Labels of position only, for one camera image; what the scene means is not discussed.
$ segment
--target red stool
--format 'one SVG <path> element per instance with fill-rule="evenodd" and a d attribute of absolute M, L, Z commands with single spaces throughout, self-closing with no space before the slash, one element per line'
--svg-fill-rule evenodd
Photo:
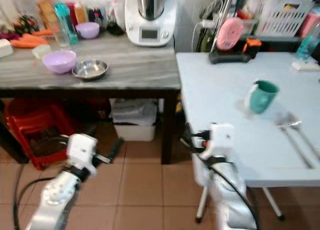
<path fill-rule="evenodd" d="M 66 149 L 46 156 L 37 156 L 30 142 L 30 135 L 40 135 L 41 131 L 50 127 L 57 128 L 59 133 L 64 135 L 72 135 L 76 132 L 58 101 L 14 99 L 5 106 L 4 116 L 25 154 L 38 170 L 44 170 L 46 165 L 67 158 Z"/>

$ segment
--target lavender plastic bowl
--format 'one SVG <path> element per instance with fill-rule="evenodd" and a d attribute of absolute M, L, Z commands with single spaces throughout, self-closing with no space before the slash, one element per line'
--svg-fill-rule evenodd
<path fill-rule="evenodd" d="M 54 51 L 44 56 L 43 64 L 55 74 L 65 74 L 76 65 L 76 53 L 70 50 Z"/>
<path fill-rule="evenodd" d="M 96 22 L 80 23 L 75 28 L 84 39 L 94 39 L 100 30 L 100 26 Z"/>

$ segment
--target stainless steel bowl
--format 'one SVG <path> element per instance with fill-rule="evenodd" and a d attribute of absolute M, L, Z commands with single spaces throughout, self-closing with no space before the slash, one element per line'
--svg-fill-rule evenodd
<path fill-rule="evenodd" d="M 72 69 L 72 74 L 82 80 L 94 80 L 106 74 L 109 66 L 104 61 L 92 59 L 77 62 Z"/>

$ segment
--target blue water bottle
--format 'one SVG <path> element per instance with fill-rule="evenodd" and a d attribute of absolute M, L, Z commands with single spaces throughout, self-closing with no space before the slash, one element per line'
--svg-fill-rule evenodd
<path fill-rule="evenodd" d="M 295 56 L 301 60 L 307 60 L 320 43 L 320 22 L 317 23 L 311 32 L 303 39 Z"/>

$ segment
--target white folding table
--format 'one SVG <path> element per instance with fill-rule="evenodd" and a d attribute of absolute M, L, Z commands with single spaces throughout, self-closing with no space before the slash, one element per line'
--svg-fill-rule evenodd
<path fill-rule="evenodd" d="M 292 112 L 320 151 L 320 72 L 297 71 L 291 53 L 262 53 L 248 63 L 211 64 L 207 53 L 178 53 L 182 102 L 193 133 L 210 123 L 235 126 L 231 156 L 249 187 L 263 188 L 274 210 L 280 211 L 267 188 L 320 186 L 320 162 L 297 132 L 289 129 L 314 169 L 307 169 L 288 138 L 275 125 Z M 280 88 L 263 113 L 248 116 L 243 100 L 257 80 Z"/>

